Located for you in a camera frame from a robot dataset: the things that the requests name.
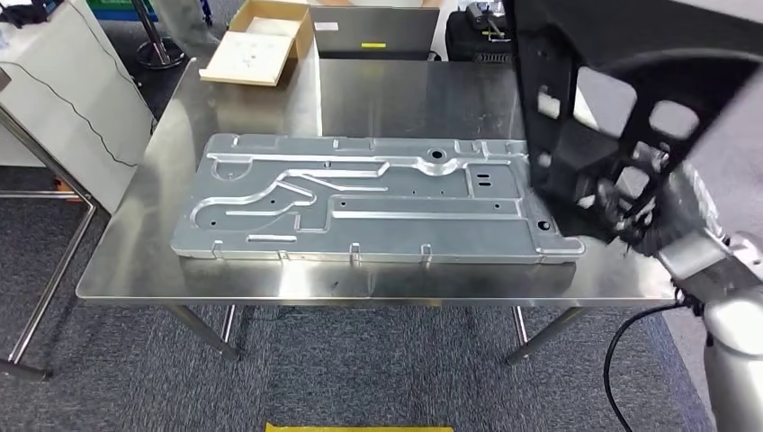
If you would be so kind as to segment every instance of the gray carpet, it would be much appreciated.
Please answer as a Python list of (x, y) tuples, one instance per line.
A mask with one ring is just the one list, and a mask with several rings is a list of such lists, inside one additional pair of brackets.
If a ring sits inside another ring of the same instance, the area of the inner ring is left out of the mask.
[[(217, 20), (234, 4), (213, 4)], [(108, 23), (130, 55), (139, 27)], [(176, 71), (125, 58), (158, 113)], [(0, 189), (49, 175), (0, 168)], [(81, 205), (0, 201), (0, 354), (6, 354), (73, 232)], [(457, 431), (617, 430), (601, 384), (606, 345), (634, 310), (594, 310), (517, 366), (508, 308), (245, 308), (224, 361), (158, 308), (80, 302), (74, 287), (103, 230), (98, 215), (26, 356), (45, 383), (0, 376), (0, 430), (262, 430), (276, 425), (447, 425)], [(196, 308), (216, 328), (223, 308)], [(532, 333), (558, 310), (527, 311)], [(613, 387), (636, 430), (712, 430), (664, 320), (635, 325)]]

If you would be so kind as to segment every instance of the cardboard box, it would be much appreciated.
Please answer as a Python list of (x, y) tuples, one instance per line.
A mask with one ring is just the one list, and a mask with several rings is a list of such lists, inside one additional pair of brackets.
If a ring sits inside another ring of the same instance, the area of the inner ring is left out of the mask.
[(199, 75), (204, 81), (276, 86), (287, 59), (304, 59), (313, 38), (308, 4), (247, 0)]

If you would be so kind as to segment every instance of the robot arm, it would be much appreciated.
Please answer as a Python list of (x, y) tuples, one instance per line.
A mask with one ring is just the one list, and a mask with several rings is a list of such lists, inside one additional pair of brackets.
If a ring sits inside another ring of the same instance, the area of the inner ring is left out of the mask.
[[(704, 319), (705, 371), (719, 430), (763, 430), (763, 243), (745, 233), (723, 235), (712, 200), (685, 163), (759, 70), (763, 25), (670, 0), (504, 0), (504, 6), (533, 188), (564, 235), (620, 238), (662, 262)], [(620, 136), (575, 119), (582, 67), (635, 91)], [(691, 110), (694, 129), (676, 137), (652, 127), (661, 101)], [(626, 168), (649, 179), (640, 192), (620, 186)]]

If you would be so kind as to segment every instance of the metal frame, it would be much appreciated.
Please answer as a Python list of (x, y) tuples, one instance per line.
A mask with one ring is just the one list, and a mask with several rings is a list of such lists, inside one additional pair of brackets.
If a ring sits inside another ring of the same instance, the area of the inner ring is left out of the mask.
[[(10, 77), (0, 69), (0, 90), (10, 82)], [(52, 192), (52, 191), (0, 191), (0, 199), (79, 199), (87, 206), (85, 216), (77, 225), (71, 240), (67, 244), (63, 256), (58, 261), (53, 275), (45, 285), (42, 296), (37, 302), (34, 311), (27, 321), (22, 334), (16, 341), (13, 351), (8, 356), (8, 360), (0, 360), (0, 372), (11, 374), (25, 379), (41, 381), (49, 377), (49, 370), (36, 369), (21, 364), (23, 355), (29, 346), (34, 333), (37, 331), (45, 311), (53, 299), (61, 279), (66, 273), (74, 254), (85, 236), (87, 227), (95, 215), (98, 204), (93, 200), (89, 192), (50, 154), (48, 151), (26, 130), (4, 107), (0, 106), (0, 125), (5, 126), (45, 167), (63, 180), (72, 192)]]

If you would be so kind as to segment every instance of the table leg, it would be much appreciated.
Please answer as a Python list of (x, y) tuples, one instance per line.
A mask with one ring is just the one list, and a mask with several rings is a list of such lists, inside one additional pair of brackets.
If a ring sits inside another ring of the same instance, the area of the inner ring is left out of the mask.
[(44, 381), (50, 376), (50, 371), (42, 371), (23, 364), (11, 363), (3, 359), (0, 359), (0, 372), (18, 376), (19, 378), (30, 381)]
[[(521, 321), (522, 328), (524, 329), (525, 323), (522, 321), (520, 310), (515, 311), (515, 322), (517, 322), (517, 312), (519, 312), (519, 320)], [(586, 312), (587, 310), (585, 308), (569, 308), (565, 310), (561, 313), (560, 316), (556, 317), (556, 319), (551, 321), (549, 325), (543, 328), (543, 330), (541, 330), (537, 335), (527, 340), (527, 342), (524, 344), (520, 343), (519, 347), (508, 355), (507, 362), (510, 365), (514, 365), (523, 358), (529, 356), (533, 353), (533, 351), (540, 348), (543, 344), (554, 338), (556, 335), (562, 333), (562, 331), (567, 328), (569, 324), (571, 324), (575, 319), (585, 315)]]
[(165, 307), (181, 320), (183, 324), (191, 328), (193, 333), (196, 333), (196, 336), (215, 348), (223, 357), (228, 360), (238, 360), (238, 351), (225, 343), (214, 330), (186, 306), (167, 305)]
[(228, 343), (228, 340), (230, 339), (230, 328), (233, 327), (233, 317), (236, 316), (236, 305), (231, 304), (228, 306), (228, 308), (225, 310), (225, 321), (223, 321), (222, 324), (222, 341), (226, 344)]

